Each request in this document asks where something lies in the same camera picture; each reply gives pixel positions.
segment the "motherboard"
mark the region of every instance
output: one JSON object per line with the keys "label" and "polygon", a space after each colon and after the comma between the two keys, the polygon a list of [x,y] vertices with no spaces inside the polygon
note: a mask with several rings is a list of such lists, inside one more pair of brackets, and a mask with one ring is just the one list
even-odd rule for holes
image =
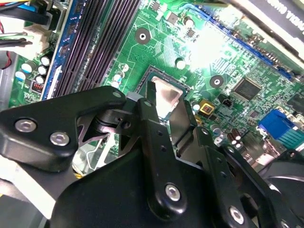
{"label": "motherboard", "polygon": [[[44,88],[15,79],[10,107],[105,85],[145,96],[152,81],[158,115],[169,131],[170,113],[186,99],[214,143],[230,143],[248,162],[266,153],[263,142],[271,151],[276,147],[273,158],[289,146],[283,134],[267,134],[265,119],[273,110],[292,122],[289,134],[299,137],[294,149],[303,145],[304,62],[238,9],[206,0],[123,2],[73,1],[59,46],[50,50],[55,56]],[[128,14],[120,18],[110,9]],[[38,64],[39,58],[33,61]],[[19,59],[17,70],[24,62]],[[118,142],[118,135],[111,135],[97,146],[117,157]],[[256,154],[248,152],[253,144],[260,145]]]}

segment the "mounting hole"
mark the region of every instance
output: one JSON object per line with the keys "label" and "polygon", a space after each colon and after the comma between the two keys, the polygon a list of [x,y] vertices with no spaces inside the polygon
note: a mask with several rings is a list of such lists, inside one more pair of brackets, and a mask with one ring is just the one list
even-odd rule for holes
{"label": "mounting hole", "polygon": [[146,37],[146,34],[142,33],[139,35],[139,39],[141,40],[145,40],[147,37]]}
{"label": "mounting hole", "polygon": [[218,79],[216,79],[215,81],[214,81],[214,84],[216,84],[217,86],[220,84],[220,80],[218,80]]}
{"label": "mounting hole", "polygon": [[228,146],[227,149],[231,152],[234,153],[234,149],[231,146]]}
{"label": "mounting hole", "polygon": [[220,174],[222,175],[223,178],[227,177],[227,174],[225,172],[220,172]]}
{"label": "mounting hole", "polygon": [[152,104],[151,104],[149,101],[145,101],[144,104],[145,104],[146,106],[149,106],[149,107],[152,106]]}
{"label": "mounting hole", "polygon": [[129,121],[122,122],[122,124],[121,124],[122,129],[128,129],[129,127],[131,127],[131,123]]}
{"label": "mounting hole", "polygon": [[161,146],[161,151],[162,152],[166,152],[167,151],[167,148],[165,146]]}
{"label": "mounting hole", "polygon": [[113,95],[116,96],[116,97],[118,97],[118,98],[122,97],[118,92],[113,92]]}

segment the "pcie slot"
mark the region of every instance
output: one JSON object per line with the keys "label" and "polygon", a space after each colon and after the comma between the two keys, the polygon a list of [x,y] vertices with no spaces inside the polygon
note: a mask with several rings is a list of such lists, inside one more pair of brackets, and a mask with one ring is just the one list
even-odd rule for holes
{"label": "pcie slot", "polygon": [[91,5],[87,7],[88,10],[86,18],[83,20],[83,27],[79,31],[77,39],[73,43],[73,50],[69,56],[67,65],[64,67],[61,87],[58,90],[57,96],[71,93],[72,85],[75,81],[76,75],[79,73],[79,68],[87,55],[90,44],[93,40],[93,33],[96,31],[98,22],[105,12],[105,8],[109,1],[92,1]]}
{"label": "pcie slot", "polygon": [[93,51],[78,91],[99,86],[132,22],[140,0],[117,1],[114,3],[102,35]]}
{"label": "pcie slot", "polygon": [[201,9],[198,9],[199,6],[194,6],[192,4],[185,4],[182,7],[179,8],[179,10],[185,10],[190,9],[196,14],[199,14],[204,20],[209,21],[212,25],[217,27],[221,32],[223,32],[225,35],[233,39],[235,42],[237,42],[241,47],[255,55],[257,58],[259,58],[261,61],[263,61],[266,65],[273,68],[276,72],[280,73],[283,77],[287,78],[288,80],[292,80],[292,75],[288,73],[285,69],[280,67],[274,67],[275,63],[265,57],[262,53],[252,48],[250,45],[248,45],[246,42],[244,42],[240,38],[234,37],[232,34],[232,29],[226,28],[225,26],[221,25],[218,21],[216,21],[212,16],[208,15],[207,13],[203,12]]}

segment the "capacitor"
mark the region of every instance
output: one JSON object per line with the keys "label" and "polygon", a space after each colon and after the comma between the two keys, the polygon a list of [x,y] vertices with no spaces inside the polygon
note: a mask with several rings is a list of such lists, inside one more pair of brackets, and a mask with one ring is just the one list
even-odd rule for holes
{"label": "capacitor", "polygon": [[40,58],[40,62],[42,65],[48,67],[51,64],[51,60],[52,60],[52,56],[53,56],[54,52],[48,52],[47,54],[45,54],[44,56],[42,56]]}
{"label": "capacitor", "polygon": [[183,70],[186,67],[186,62],[182,58],[177,58],[175,60],[175,65],[179,70]]}
{"label": "capacitor", "polygon": [[237,141],[237,143],[236,143],[236,148],[238,149],[238,148],[240,148],[242,146],[242,144],[239,142],[239,141]]}
{"label": "capacitor", "polygon": [[44,75],[37,75],[35,77],[35,81],[38,83],[38,84],[43,84],[46,80],[46,77]]}
{"label": "capacitor", "polygon": [[28,76],[30,76],[30,74],[24,73],[22,71],[16,71],[16,73],[15,73],[15,77],[19,81],[24,81]]}
{"label": "capacitor", "polygon": [[223,133],[218,124],[211,125],[211,130],[215,136],[221,135]]}
{"label": "capacitor", "polygon": [[229,140],[229,142],[231,142],[232,145],[237,144],[236,139],[233,137],[232,133],[228,133],[227,134],[227,139]]}
{"label": "capacitor", "polygon": [[196,112],[200,109],[199,103],[196,100],[191,101],[191,107]]}
{"label": "capacitor", "polygon": [[21,65],[21,69],[25,73],[32,73],[34,70],[37,69],[37,64],[34,61],[27,61],[26,63]]}
{"label": "capacitor", "polygon": [[119,84],[118,82],[112,82],[112,83],[111,83],[111,86],[114,87],[114,88],[118,88],[119,85],[120,85],[120,84]]}
{"label": "capacitor", "polygon": [[236,129],[236,128],[233,128],[233,129],[231,130],[231,133],[232,133],[233,137],[234,137],[236,140],[240,140],[240,139],[242,138],[240,132],[239,132],[238,129]]}
{"label": "capacitor", "polygon": [[45,67],[44,65],[40,65],[40,66],[38,66],[37,71],[40,75],[47,75],[48,67]]}
{"label": "capacitor", "polygon": [[192,28],[194,26],[194,21],[188,16],[184,17],[183,23],[187,28]]}

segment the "chip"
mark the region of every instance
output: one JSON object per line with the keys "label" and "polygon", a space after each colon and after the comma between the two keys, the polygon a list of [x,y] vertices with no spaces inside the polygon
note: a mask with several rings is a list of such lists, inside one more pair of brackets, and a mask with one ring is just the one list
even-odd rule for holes
{"label": "chip", "polygon": [[243,78],[234,88],[234,95],[244,101],[251,101],[260,91],[262,87],[248,78]]}
{"label": "chip", "polygon": [[156,110],[158,116],[163,120],[168,120],[170,113],[179,102],[179,98],[184,98],[190,91],[190,88],[176,80],[174,77],[149,66],[142,77],[135,92],[142,96],[147,96],[147,82],[155,83],[156,88]]}
{"label": "chip", "polygon": [[157,11],[159,7],[160,7],[160,4],[157,3],[157,2],[155,2],[155,3],[153,4],[153,6],[152,6],[152,9],[153,9],[154,11]]}
{"label": "chip", "polygon": [[178,16],[174,13],[171,13],[170,16],[168,17],[167,21],[169,21],[171,24],[175,24],[178,20]]}
{"label": "chip", "polygon": [[194,34],[195,34],[195,32],[190,29],[189,32],[187,33],[187,36],[191,38],[194,36]]}
{"label": "chip", "polygon": [[250,114],[249,114],[249,116],[251,117],[251,118],[256,118],[257,116],[259,115],[259,112],[257,112],[257,111],[252,111]]}
{"label": "chip", "polygon": [[296,94],[287,102],[287,104],[292,106],[297,112],[304,114],[304,96]]}

